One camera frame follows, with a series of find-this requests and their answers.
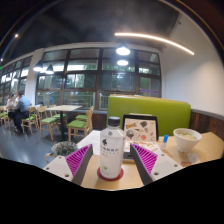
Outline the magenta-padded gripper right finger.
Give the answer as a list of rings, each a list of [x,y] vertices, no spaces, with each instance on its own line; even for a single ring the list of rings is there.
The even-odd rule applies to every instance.
[[[166,177],[182,169],[182,166],[161,150],[152,152],[136,144],[130,145],[140,178],[144,185]]]

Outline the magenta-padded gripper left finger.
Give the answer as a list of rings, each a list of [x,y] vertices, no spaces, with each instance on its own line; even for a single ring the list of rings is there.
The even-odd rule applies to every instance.
[[[92,155],[93,146],[89,144],[67,156],[57,156],[44,167],[44,170],[76,185],[81,185]]]

